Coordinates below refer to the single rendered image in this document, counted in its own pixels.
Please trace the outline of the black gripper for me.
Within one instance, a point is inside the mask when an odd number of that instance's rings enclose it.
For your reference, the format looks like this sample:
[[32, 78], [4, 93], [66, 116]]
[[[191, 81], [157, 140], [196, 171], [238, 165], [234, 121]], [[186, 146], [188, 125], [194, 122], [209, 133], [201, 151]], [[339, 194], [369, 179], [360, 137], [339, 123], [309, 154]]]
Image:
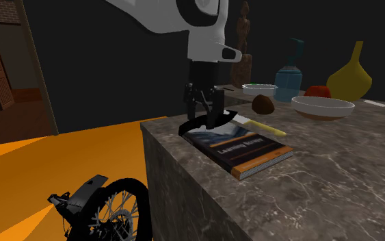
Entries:
[[185, 85], [183, 100], [187, 106], [187, 118], [196, 116], [196, 105], [204, 101], [207, 111], [207, 129], [226, 124], [224, 115], [224, 89], [214, 86], [219, 73], [217, 62], [189, 61], [188, 84]]

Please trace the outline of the brown wooden figure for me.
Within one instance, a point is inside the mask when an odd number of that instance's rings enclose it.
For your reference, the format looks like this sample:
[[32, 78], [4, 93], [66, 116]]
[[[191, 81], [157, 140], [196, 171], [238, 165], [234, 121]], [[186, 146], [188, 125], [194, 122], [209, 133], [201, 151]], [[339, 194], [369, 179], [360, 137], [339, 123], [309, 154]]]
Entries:
[[242, 57], [238, 63], [233, 63], [230, 71], [231, 84], [242, 89], [242, 85], [249, 84], [251, 79], [252, 56], [247, 54], [247, 37], [250, 31], [250, 20], [247, 15], [250, 11], [247, 1], [241, 4], [241, 17], [238, 18], [236, 32], [238, 35], [237, 49], [240, 50]]

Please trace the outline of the white shallow dish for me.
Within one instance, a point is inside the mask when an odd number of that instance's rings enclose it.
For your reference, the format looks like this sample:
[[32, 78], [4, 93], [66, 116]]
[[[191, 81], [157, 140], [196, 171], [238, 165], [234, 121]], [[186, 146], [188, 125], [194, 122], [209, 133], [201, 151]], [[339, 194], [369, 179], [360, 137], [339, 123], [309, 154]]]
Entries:
[[267, 97], [274, 96], [278, 89], [276, 85], [272, 84], [244, 84], [242, 88], [244, 94], [252, 96], [263, 95]]

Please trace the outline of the brown round ball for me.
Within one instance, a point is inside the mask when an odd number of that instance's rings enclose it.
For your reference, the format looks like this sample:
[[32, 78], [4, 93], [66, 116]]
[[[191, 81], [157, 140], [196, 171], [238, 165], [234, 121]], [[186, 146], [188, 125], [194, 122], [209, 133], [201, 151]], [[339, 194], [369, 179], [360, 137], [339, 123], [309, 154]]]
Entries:
[[274, 112], [275, 107], [269, 97], [259, 94], [252, 102], [252, 110], [257, 114], [268, 115]]

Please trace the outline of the dark book with orange stripes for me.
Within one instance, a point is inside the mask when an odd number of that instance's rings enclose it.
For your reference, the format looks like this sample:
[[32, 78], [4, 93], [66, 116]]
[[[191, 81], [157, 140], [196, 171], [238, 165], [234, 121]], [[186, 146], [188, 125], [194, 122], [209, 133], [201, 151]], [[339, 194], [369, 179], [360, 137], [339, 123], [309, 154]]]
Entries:
[[233, 123], [182, 137], [239, 181], [293, 156], [293, 148]]

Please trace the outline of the blue soap dispenser bottle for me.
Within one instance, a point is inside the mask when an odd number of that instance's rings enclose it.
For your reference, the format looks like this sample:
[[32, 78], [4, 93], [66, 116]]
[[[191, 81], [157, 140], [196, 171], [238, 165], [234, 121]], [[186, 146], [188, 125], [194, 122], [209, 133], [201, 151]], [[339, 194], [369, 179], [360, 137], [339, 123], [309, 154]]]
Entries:
[[299, 94], [302, 82], [302, 72], [297, 67], [296, 60], [300, 58], [304, 50], [304, 41], [290, 38], [295, 43], [295, 53], [287, 56], [287, 64], [282, 67], [275, 77], [276, 92], [274, 99], [280, 102], [290, 102]]

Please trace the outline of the red tomato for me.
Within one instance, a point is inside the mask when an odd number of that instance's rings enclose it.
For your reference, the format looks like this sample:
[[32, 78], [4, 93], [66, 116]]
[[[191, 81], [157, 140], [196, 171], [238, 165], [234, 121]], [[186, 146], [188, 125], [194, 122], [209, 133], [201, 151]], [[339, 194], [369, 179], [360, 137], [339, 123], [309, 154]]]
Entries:
[[306, 90], [304, 96], [330, 98], [331, 92], [327, 86], [311, 86]]

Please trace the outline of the white bowl with brown base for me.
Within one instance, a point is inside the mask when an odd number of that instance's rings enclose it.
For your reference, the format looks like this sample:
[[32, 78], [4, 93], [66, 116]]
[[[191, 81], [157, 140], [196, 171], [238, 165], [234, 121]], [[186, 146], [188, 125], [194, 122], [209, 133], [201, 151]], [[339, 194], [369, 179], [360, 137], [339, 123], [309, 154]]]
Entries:
[[305, 118], [316, 121], [335, 121], [349, 116], [355, 105], [339, 99], [300, 96], [291, 99], [291, 107]]

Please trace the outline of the black bicycle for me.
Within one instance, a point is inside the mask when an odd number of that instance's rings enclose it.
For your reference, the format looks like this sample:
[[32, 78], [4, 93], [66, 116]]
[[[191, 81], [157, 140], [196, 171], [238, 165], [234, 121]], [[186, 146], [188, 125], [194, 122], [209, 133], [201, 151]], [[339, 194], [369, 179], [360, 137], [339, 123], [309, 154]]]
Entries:
[[96, 175], [74, 194], [48, 198], [70, 225], [66, 241], [153, 241], [148, 188], [133, 178], [106, 181]]

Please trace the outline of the yellow vase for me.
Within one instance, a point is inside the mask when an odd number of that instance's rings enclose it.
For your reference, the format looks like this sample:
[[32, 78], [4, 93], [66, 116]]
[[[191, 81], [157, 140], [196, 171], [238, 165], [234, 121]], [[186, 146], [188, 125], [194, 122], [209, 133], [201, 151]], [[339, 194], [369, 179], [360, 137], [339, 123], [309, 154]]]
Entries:
[[372, 78], [359, 62], [363, 43], [363, 41], [356, 41], [348, 63], [329, 76], [326, 86], [333, 99], [357, 101], [371, 88]]

